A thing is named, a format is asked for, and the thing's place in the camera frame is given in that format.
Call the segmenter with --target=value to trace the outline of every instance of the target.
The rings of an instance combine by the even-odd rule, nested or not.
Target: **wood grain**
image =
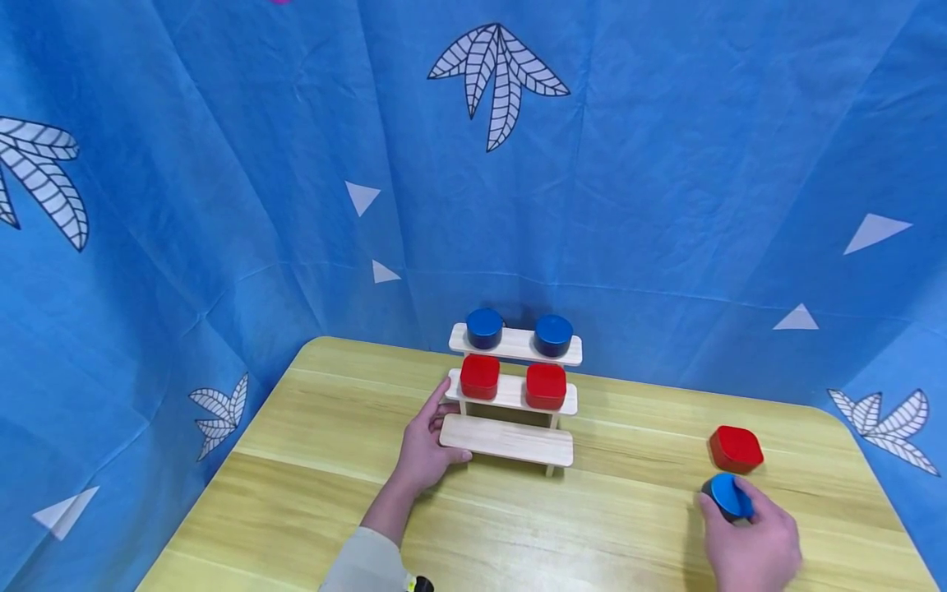
[[[466,403],[480,405],[494,405],[497,407],[506,407],[507,409],[522,409],[533,413],[546,413],[552,415],[575,415],[579,412],[579,391],[572,383],[565,386],[565,400],[563,406],[559,409],[537,409],[527,404],[526,379],[522,376],[511,374],[500,374],[500,380],[496,385],[496,397],[489,401],[483,399],[471,399],[465,397],[460,389],[460,368],[452,368],[448,373],[451,377],[451,387],[447,389],[444,396],[452,401],[464,401]]]
[[[458,353],[478,353],[523,362],[544,362],[560,366],[578,366],[582,363],[582,340],[577,335],[572,336],[569,349],[558,358],[542,355],[533,347],[532,338],[532,331],[504,327],[499,345],[491,350],[478,350],[467,340],[467,324],[456,323],[451,331],[448,347]]]
[[[457,358],[332,338],[296,356],[140,590],[314,590]],[[524,367],[504,365],[522,376]],[[412,514],[405,565],[438,590],[713,590],[694,492],[706,439],[753,430],[751,480],[799,524],[792,590],[937,590],[848,429],[812,409],[572,374],[571,469],[477,457]]]
[[[444,418],[440,443],[494,457],[572,466],[572,434],[546,427],[449,415]]]

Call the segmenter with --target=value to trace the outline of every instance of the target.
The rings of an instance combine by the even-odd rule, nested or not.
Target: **white sleeve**
[[[359,527],[342,546],[321,592],[404,592],[411,576],[398,546],[372,529]]]

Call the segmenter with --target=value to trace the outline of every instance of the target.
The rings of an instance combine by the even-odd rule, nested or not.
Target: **hand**
[[[404,428],[402,453],[390,480],[415,497],[436,485],[449,465],[467,462],[473,456],[468,450],[445,448],[439,443],[444,416],[460,412],[460,404],[440,402],[450,385],[450,377],[444,378],[415,419]]]
[[[698,502],[704,514],[704,547],[719,592],[782,592],[802,566],[795,520],[752,483],[737,477],[737,487],[753,502],[750,526],[734,526],[706,493]]]

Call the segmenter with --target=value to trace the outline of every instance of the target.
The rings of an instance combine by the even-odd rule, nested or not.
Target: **blue cylinder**
[[[467,315],[467,341],[478,350],[500,345],[503,317],[494,309],[477,309]]]
[[[741,518],[749,520],[753,517],[753,502],[737,487],[735,478],[730,473],[720,473],[701,488],[702,492],[714,500],[727,522],[736,522]]]
[[[572,323],[557,314],[546,314],[536,321],[533,347],[548,358],[558,358],[569,350]]]

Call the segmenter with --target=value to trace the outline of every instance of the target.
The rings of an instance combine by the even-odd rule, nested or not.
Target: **red square block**
[[[763,463],[757,435],[732,425],[721,425],[710,437],[714,464],[729,473],[747,474]]]
[[[500,382],[500,361],[489,355],[472,353],[460,367],[460,391],[470,399],[490,400]]]
[[[555,411],[565,401],[565,370],[555,364],[533,364],[527,368],[527,405]]]

